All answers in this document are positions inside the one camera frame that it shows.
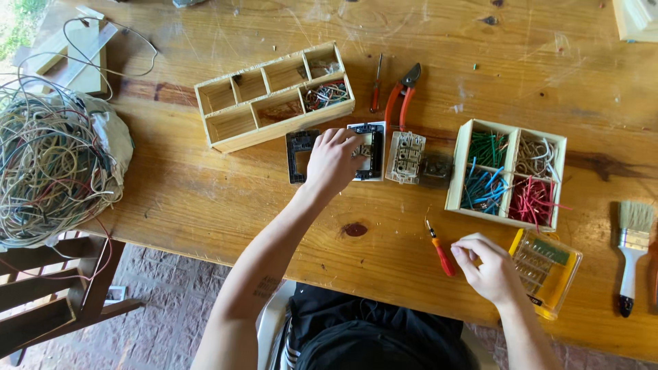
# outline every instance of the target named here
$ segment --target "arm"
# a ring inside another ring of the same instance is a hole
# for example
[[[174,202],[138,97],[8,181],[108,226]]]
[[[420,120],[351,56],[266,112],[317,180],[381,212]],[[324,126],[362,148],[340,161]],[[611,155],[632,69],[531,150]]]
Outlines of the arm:
[[[318,136],[307,181],[249,243],[226,277],[192,364],[193,370],[256,369],[256,319],[278,287],[297,245],[320,212],[354,178],[364,157],[352,158],[361,137],[327,130]]]
[[[481,234],[461,238],[452,245],[451,251],[464,270],[468,283],[491,301],[500,313],[509,368],[561,369],[509,253]],[[473,261],[478,256],[482,264],[476,267]]]

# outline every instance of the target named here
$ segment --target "paintbrush bristles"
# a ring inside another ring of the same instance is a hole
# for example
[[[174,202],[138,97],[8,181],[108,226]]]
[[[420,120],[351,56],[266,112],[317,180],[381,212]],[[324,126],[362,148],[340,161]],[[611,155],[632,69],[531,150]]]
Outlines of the paintbrush bristles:
[[[619,203],[619,228],[651,232],[652,224],[652,205],[630,200]]]

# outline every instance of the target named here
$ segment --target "person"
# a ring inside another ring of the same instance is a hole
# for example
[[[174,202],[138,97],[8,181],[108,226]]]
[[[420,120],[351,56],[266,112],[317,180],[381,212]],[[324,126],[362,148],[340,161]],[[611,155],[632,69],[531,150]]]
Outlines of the person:
[[[306,183],[245,248],[224,281],[193,370],[257,368],[257,317],[306,231],[365,160],[352,156],[361,140],[344,128],[318,136]],[[500,313],[509,368],[560,369],[509,254],[481,234],[461,238],[451,251],[468,283]],[[473,263],[477,258],[479,266]],[[300,283],[290,305],[293,338],[287,341],[299,347],[286,352],[296,370],[477,368],[459,340],[460,321]]]

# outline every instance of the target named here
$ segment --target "tattoo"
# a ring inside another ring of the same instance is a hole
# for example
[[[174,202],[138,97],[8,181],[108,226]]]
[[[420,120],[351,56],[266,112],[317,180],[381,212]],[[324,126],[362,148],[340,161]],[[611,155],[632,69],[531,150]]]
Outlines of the tattoo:
[[[266,275],[261,282],[258,283],[256,290],[253,291],[253,295],[260,298],[270,298],[277,286],[279,286],[279,280]]]

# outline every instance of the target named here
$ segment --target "yellow plastic case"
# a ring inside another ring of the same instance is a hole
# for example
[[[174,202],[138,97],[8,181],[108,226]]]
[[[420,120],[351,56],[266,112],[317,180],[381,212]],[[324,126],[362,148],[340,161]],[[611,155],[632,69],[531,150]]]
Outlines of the yellow plastic case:
[[[509,254],[537,314],[556,320],[582,253],[546,235],[519,229]]]

